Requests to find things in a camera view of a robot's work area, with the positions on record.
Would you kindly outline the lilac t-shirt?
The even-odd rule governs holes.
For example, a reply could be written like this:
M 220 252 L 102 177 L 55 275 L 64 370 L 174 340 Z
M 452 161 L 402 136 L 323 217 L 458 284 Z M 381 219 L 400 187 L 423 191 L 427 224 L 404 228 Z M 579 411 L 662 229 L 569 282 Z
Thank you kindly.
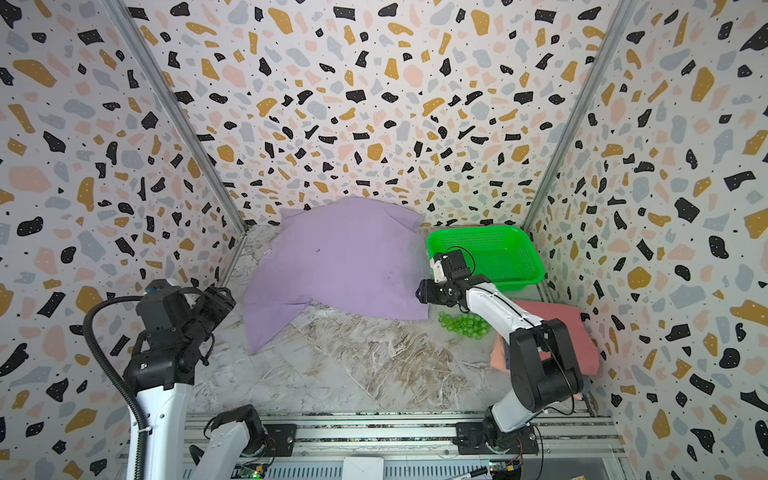
M 368 317 L 427 319 L 427 306 L 416 298 L 421 280 L 431 274 L 421 214 L 346 197 L 312 210 L 284 209 L 281 215 L 281 231 L 244 295 L 252 353 L 312 302 Z

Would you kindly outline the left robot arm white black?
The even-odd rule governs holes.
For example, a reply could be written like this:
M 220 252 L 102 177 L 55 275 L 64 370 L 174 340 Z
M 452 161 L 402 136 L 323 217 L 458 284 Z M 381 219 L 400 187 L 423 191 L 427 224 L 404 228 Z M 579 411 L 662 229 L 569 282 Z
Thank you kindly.
M 203 345 L 235 306 L 226 287 L 205 290 L 154 281 L 136 311 L 144 329 L 123 378 L 140 407 L 132 419 L 127 478 L 178 479 L 183 470 L 184 426 L 195 370 L 208 362 Z M 196 479 L 227 478 L 242 455 L 260 456 L 267 433 L 251 405 L 216 415 L 207 447 L 195 454 Z

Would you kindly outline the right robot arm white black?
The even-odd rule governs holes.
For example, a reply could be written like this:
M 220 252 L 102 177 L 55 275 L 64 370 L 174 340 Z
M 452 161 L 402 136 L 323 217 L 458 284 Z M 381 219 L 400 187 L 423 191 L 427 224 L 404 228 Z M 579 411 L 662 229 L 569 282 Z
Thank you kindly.
M 518 446 L 521 432 L 550 405 L 573 398 L 584 380 L 568 328 L 555 318 L 543 320 L 502 294 L 483 275 L 420 282 L 423 304 L 459 306 L 480 316 L 504 338 L 511 390 L 491 406 L 483 437 L 495 451 Z

